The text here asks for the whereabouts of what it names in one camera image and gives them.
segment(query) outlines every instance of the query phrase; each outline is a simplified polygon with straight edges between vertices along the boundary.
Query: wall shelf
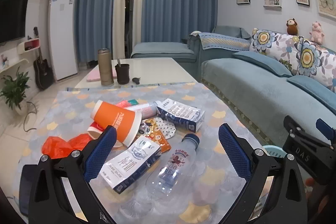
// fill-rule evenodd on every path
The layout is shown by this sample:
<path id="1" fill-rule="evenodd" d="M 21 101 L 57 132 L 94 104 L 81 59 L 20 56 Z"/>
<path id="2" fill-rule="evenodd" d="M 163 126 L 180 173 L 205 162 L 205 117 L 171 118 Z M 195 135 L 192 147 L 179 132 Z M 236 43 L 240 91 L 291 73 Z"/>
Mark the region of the wall shelf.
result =
<path id="1" fill-rule="evenodd" d="M 16 50 L 18 54 L 24 54 L 26 52 L 31 52 L 34 50 L 37 50 L 40 47 L 40 39 L 30 39 L 24 42 L 21 42 L 19 45 L 17 45 Z"/>
<path id="2" fill-rule="evenodd" d="M 6 70 L 9 70 L 11 67 L 14 67 L 15 65 L 20 64 L 20 63 L 23 63 L 23 62 L 26 62 L 27 64 L 29 64 L 29 61 L 28 61 L 27 59 L 25 59 L 25 58 L 24 58 L 24 59 L 20 59 L 20 60 L 14 62 L 13 64 L 9 63 L 9 66 L 8 66 L 7 68 L 5 68 L 5 69 L 0 69 L 0 75 L 1 75 L 3 72 L 5 72 Z"/>

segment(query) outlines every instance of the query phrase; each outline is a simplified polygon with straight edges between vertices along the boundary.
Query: floral cushion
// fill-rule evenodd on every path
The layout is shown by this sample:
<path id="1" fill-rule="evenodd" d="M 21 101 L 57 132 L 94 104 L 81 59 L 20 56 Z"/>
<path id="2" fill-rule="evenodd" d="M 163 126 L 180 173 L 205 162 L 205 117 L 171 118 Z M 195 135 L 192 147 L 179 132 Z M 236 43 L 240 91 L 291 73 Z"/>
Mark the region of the floral cushion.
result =
<path id="1" fill-rule="evenodd" d="M 254 29 L 250 51 L 259 52 L 282 63 L 295 75 L 299 65 L 295 43 L 299 37 L 267 30 Z"/>
<path id="2" fill-rule="evenodd" d="M 297 75 L 305 75 L 326 86 L 332 92 L 336 87 L 336 53 L 300 37 L 295 43 L 299 62 Z"/>

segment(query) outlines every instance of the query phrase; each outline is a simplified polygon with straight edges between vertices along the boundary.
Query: blue pillow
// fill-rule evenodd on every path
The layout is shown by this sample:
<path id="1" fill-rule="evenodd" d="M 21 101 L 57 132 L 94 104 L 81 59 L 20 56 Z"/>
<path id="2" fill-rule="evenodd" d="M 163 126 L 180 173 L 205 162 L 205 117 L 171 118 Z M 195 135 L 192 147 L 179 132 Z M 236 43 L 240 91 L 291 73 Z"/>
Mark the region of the blue pillow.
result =
<path id="1" fill-rule="evenodd" d="M 303 75 L 295 75 L 288 78 L 287 82 L 309 93 L 336 115 L 336 94 L 327 89 L 324 85 L 313 78 Z"/>
<path id="2" fill-rule="evenodd" d="M 234 58 L 255 64 L 277 76 L 292 77 L 291 72 L 283 64 L 258 52 L 236 52 L 232 56 Z"/>

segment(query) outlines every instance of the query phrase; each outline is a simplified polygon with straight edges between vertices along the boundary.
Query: fish scale pattern tablecloth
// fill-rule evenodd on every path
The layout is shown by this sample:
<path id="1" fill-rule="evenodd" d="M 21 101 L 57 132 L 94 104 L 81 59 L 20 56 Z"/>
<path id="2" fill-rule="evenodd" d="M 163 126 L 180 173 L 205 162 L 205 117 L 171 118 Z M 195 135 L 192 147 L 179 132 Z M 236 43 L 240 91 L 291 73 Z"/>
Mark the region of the fish scale pattern tablecloth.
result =
<path id="1" fill-rule="evenodd" d="M 169 152 L 164 153 L 146 174 L 122 194 L 115 193 L 100 176 L 91 180 L 90 185 L 117 223 L 218 223 L 245 184 L 245 180 L 237 176 L 218 140 L 218 127 L 226 122 L 239 137 L 246 138 L 253 148 L 261 145 L 221 100 L 203 84 L 195 83 L 59 92 L 51 109 L 34 132 L 28 147 L 23 151 L 13 182 L 16 202 L 23 165 L 36 164 L 39 161 L 41 147 L 48 136 L 60 136 L 69 140 L 85 133 L 92 123 L 90 113 L 98 100 L 117 103 L 125 99 L 137 99 L 139 103 L 145 103 L 163 101 L 166 98 L 205 111 L 205 120 L 197 132 L 200 144 L 194 166 L 182 182 L 183 185 L 179 185 L 174 199 L 166 203 L 156 202 L 147 195 L 145 188 L 146 179 L 160 161 L 167 160 Z M 177 128 L 169 143 L 174 146 L 186 133 L 187 130 Z M 112 149 L 108 160 L 124 150 L 124 147 Z M 64 179 L 64 184 L 76 215 L 83 217 L 67 179 Z"/>

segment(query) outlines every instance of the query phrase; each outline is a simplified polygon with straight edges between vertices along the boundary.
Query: thermos bottle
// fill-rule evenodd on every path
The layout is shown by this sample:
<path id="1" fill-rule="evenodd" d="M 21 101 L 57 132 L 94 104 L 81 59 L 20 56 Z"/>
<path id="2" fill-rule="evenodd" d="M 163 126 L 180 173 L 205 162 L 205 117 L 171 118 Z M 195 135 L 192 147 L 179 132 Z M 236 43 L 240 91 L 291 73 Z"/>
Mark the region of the thermos bottle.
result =
<path id="1" fill-rule="evenodd" d="M 112 62 L 111 51 L 108 48 L 98 50 L 98 66 L 100 73 L 100 81 L 102 85 L 112 85 Z"/>

